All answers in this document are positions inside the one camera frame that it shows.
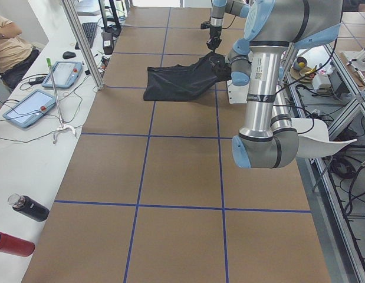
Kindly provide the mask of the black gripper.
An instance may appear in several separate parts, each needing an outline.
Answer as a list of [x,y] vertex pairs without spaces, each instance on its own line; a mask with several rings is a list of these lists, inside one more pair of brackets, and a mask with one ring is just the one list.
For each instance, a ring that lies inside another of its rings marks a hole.
[[218,80],[231,80],[231,68],[224,57],[210,57],[210,64]]
[[209,31],[209,40],[206,42],[207,47],[212,51],[215,52],[216,49],[220,46],[221,43],[221,32],[222,27],[216,27],[211,25]]

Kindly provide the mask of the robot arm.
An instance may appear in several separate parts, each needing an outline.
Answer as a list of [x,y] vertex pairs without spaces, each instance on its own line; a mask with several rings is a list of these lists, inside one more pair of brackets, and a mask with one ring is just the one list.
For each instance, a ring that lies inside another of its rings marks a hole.
[[225,14],[246,20],[244,36],[227,55],[232,84],[247,86],[245,122],[232,139],[242,168],[280,168],[298,152],[298,133],[277,87],[282,54],[289,46],[307,49],[333,42],[340,29],[341,1],[213,1],[211,50],[220,44]]
[[209,39],[207,47],[215,52],[221,43],[221,33],[225,14],[246,18],[250,10],[250,5],[246,1],[212,1],[211,16],[209,21],[201,23],[201,29],[209,29]]

